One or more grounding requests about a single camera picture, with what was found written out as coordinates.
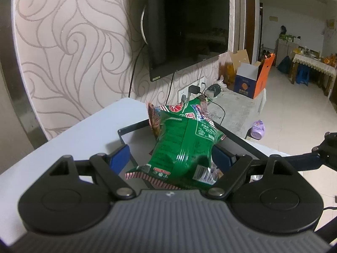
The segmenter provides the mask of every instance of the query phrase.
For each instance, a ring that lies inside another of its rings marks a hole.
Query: open box flap
[[[229,51],[229,53],[230,53],[230,58],[232,60],[235,71],[239,69],[241,63],[250,64],[249,57],[248,57],[246,50],[238,50],[238,52],[236,53]]]
[[[258,66],[241,63],[237,75],[256,81],[258,74]]]
[[[267,85],[267,79],[268,79],[268,74],[270,71],[270,68],[273,64],[275,55],[272,54],[269,58],[265,59],[265,62],[263,64],[261,73],[257,79],[256,87],[255,87],[255,93],[254,97],[255,98],[257,95],[260,94],[260,92],[266,87]]]

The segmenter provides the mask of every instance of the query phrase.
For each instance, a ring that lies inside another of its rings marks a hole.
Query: barcode
[[[197,165],[193,180],[208,184],[215,184],[215,180],[213,179],[211,174],[211,169],[201,165]]]

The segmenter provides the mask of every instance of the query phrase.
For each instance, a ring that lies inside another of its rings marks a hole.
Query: tv screen
[[[150,80],[228,49],[229,0],[148,0]]]

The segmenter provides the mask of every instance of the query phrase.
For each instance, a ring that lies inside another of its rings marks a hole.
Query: black cable
[[[174,72],[172,74],[172,79],[171,79],[171,84],[170,84],[170,90],[169,90],[169,93],[167,95],[167,99],[166,99],[165,105],[167,105],[168,97],[170,96],[170,93],[171,93],[171,87],[172,87],[172,83],[173,83],[173,78],[174,78]]]
[[[132,82],[133,82],[133,80],[134,80],[134,70],[136,69],[136,63],[137,63],[137,61],[138,61],[138,57],[139,57],[140,53],[142,52],[142,50],[143,50],[143,48],[144,48],[145,46],[146,46],[146,44],[144,44],[144,45],[142,46],[142,48],[139,50],[139,53],[138,53],[138,55],[137,55],[137,57],[136,57],[136,60],[134,61],[134,69],[132,70],[131,81],[130,81],[130,88],[129,88],[129,95],[128,95],[129,98],[130,98],[130,95],[131,95],[131,87],[132,87]]]
[[[199,92],[199,93],[201,93],[203,96],[205,96],[205,98],[207,98],[211,103],[213,103],[213,104],[216,104],[218,107],[220,107],[221,109],[222,109],[222,111],[223,111],[223,117],[222,117],[222,120],[221,120],[221,122],[220,122],[220,125],[222,124],[222,121],[223,121],[223,119],[225,118],[225,116],[226,116],[226,112],[225,112],[225,110],[221,107],[221,105],[219,105],[219,104],[217,104],[217,103],[215,103],[215,102],[213,102],[213,101],[211,101],[204,93],[202,93],[202,92]]]
[[[205,88],[203,89],[202,91],[202,94],[204,93],[204,91],[206,90],[207,86],[206,86],[206,83],[202,82],[201,84],[204,84],[205,85]]]
[[[337,210],[337,207],[328,206],[328,207],[326,207],[326,208],[323,208],[323,211],[324,211],[324,210],[327,210],[327,209]]]

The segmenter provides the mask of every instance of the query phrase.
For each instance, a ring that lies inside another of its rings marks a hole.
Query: green snack bag
[[[197,119],[198,113],[200,114],[200,112],[202,115],[208,116],[207,101],[203,95],[200,95],[188,102],[179,103],[177,105],[162,105],[155,107],[151,103],[147,103],[146,106],[149,115],[149,123],[156,139],[158,138],[160,133],[161,111],[171,112],[175,115],[190,119]]]
[[[160,135],[152,158],[125,174],[126,179],[142,178],[167,189],[206,190],[217,181],[211,169],[211,150],[223,133],[197,110],[197,118],[168,111],[160,112]]]

